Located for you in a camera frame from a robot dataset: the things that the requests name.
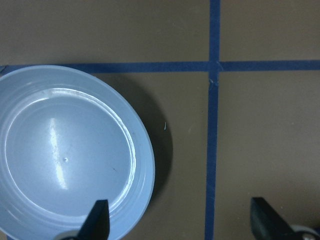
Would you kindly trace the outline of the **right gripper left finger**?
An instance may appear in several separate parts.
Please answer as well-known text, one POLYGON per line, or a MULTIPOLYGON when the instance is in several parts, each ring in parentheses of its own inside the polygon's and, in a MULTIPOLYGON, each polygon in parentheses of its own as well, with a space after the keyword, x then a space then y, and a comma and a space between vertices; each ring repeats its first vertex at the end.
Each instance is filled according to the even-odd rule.
POLYGON ((97 200, 81 226, 78 240, 107 240, 110 234, 109 203, 97 200))

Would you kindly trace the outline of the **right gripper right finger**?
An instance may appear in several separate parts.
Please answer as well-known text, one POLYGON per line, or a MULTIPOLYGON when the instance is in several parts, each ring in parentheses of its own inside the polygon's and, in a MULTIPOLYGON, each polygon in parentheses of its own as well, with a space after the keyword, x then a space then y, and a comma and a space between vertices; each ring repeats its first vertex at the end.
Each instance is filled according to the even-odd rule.
POLYGON ((250 227, 256 240, 302 240, 263 197, 250 200, 250 227))

